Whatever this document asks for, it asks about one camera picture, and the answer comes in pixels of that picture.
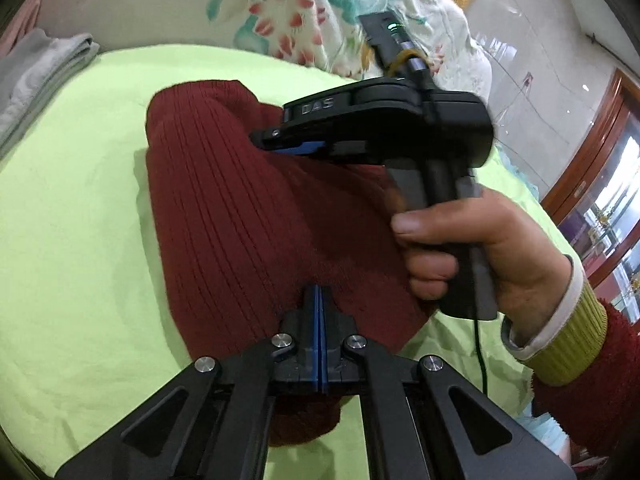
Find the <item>das logo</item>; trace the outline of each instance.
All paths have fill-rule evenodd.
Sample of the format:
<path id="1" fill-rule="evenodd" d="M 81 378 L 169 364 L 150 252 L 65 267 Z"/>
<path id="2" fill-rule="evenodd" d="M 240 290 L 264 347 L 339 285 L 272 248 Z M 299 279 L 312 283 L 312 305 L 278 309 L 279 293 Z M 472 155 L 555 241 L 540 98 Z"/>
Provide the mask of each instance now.
<path id="1" fill-rule="evenodd" d="M 313 101 L 306 105 L 302 105 L 302 114 L 305 115 L 310 112 L 323 110 L 325 108 L 332 108 L 333 106 L 334 106 L 334 98 L 327 97 L 326 99 L 321 99 L 319 101 Z"/>

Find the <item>pink flower pattern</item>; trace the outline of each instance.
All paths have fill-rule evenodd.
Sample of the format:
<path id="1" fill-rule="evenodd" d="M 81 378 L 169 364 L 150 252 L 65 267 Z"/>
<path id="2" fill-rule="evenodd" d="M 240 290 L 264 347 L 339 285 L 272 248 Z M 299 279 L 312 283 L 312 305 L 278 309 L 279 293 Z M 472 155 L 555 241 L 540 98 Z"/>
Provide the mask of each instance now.
<path id="1" fill-rule="evenodd" d="M 437 74 L 440 71 L 440 67 L 444 63 L 444 53 L 442 52 L 442 45 L 438 45 L 433 53 L 433 56 L 430 56 L 428 59 L 429 69 L 431 71 L 431 75 Z"/>
<path id="2" fill-rule="evenodd" d="M 316 60 L 313 45 L 322 44 L 319 26 L 326 21 L 325 10 L 313 0 L 260 0 L 249 6 L 249 12 L 258 16 L 254 32 L 276 40 L 270 44 L 270 54 L 300 65 Z"/>

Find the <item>green bed sheet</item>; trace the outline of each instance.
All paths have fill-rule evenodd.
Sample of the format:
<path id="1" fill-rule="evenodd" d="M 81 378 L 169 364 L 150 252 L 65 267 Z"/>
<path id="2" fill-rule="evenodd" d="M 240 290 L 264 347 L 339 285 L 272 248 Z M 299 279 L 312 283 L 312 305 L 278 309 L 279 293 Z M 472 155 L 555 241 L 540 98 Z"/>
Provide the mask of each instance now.
<path id="1" fill-rule="evenodd" d="M 283 104 L 348 83 L 316 69 L 209 46 L 100 56 L 70 81 L 0 164 L 0 425 L 15 448 L 55 471 L 190 362 L 168 313 L 145 170 L 145 111 L 161 88 L 238 79 Z M 569 253 L 495 152 L 478 171 Z M 492 399 L 511 415 L 529 373 L 482 324 Z M 468 322 L 436 315 L 404 348 L 442 355 L 479 383 Z M 265 478 L 368 478 L 358 400 L 331 434 L 271 450 Z"/>

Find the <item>hand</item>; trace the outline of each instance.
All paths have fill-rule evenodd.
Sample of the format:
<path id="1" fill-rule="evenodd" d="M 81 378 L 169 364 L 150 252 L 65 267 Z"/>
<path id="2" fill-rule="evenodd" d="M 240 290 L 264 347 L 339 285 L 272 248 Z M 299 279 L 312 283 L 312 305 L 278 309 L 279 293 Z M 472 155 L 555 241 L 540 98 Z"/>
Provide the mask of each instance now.
<path id="1" fill-rule="evenodd" d="M 571 280 L 571 263 L 545 232 L 503 194 L 482 188 L 480 198 L 465 198 L 427 209 L 403 212 L 404 201 L 390 190 L 396 214 L 391 227 L 403 247 L 411 288 L 424 300 L 437 300 L 458 270 L 455 257 L 421 249 L 419 244 L 481 244 L 496 275 L 498 308 L 513 323 L 524 344 L 546 325 Z"/>

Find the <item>gray folded towel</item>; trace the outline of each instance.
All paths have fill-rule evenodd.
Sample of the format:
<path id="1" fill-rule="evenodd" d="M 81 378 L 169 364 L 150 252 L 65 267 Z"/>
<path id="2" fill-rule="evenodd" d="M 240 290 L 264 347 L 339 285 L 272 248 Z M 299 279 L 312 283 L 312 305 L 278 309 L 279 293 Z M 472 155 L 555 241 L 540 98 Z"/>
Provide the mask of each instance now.
<path id="1" fill-rule="evenodd" d="M 34 28 L 0 59 L 0 160 L 56 90 L 86 67 L 99 48 L 90 34 L 57 40 Z"/>

